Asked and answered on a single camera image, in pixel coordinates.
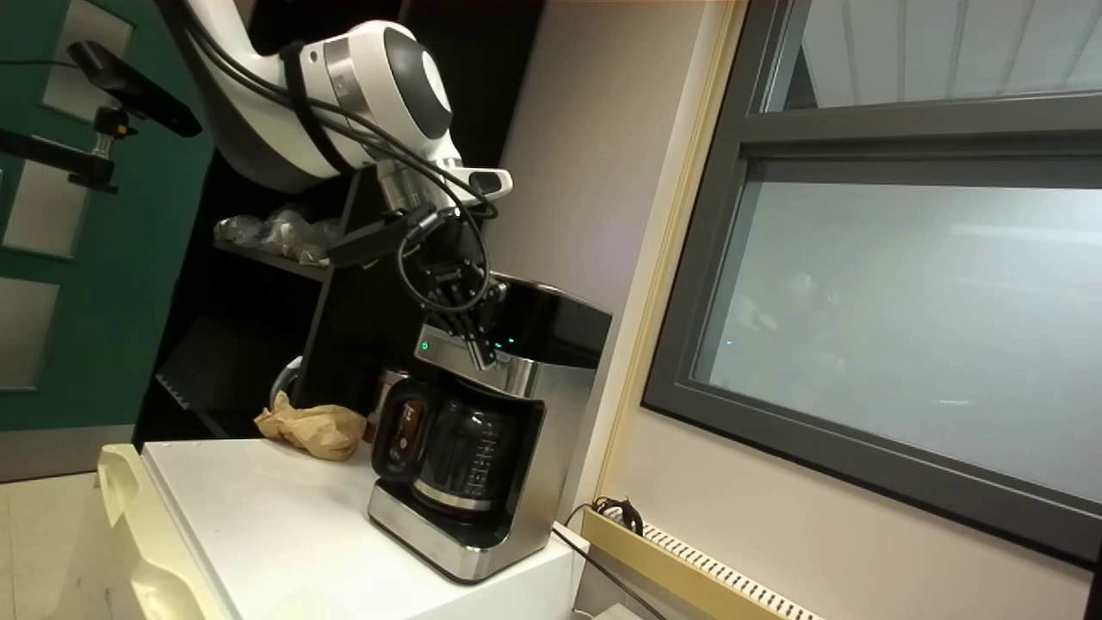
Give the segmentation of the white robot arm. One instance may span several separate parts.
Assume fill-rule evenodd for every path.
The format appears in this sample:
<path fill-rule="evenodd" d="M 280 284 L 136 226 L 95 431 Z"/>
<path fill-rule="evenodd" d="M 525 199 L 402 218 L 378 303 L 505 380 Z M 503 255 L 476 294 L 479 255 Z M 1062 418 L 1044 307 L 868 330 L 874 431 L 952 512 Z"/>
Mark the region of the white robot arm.
<path fill-rule="evenodd" d="M 386 218 L 326 249 L 332 268 L 392 263 L 412 303 L 485 341 L 503 284 L 483 223 L 513 189 L 505 169 L 466 165 L 432 55 L 399 20 L 257 51 L 235 0 L 154 0 L 237 176 L 300 193 L 370 169 Z"/>

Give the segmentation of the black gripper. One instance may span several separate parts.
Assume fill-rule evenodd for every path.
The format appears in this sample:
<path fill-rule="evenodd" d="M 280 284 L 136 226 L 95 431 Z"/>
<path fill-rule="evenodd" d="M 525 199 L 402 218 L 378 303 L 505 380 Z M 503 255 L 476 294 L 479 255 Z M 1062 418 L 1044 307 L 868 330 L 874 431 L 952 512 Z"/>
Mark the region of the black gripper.
<path fill-rule="evenodd" d="M 467 214 L 415 209 L 397 249 L 397 271 L 425 322 L 483 344 L 485 309 L 499 294 L 483 226 Z"/>

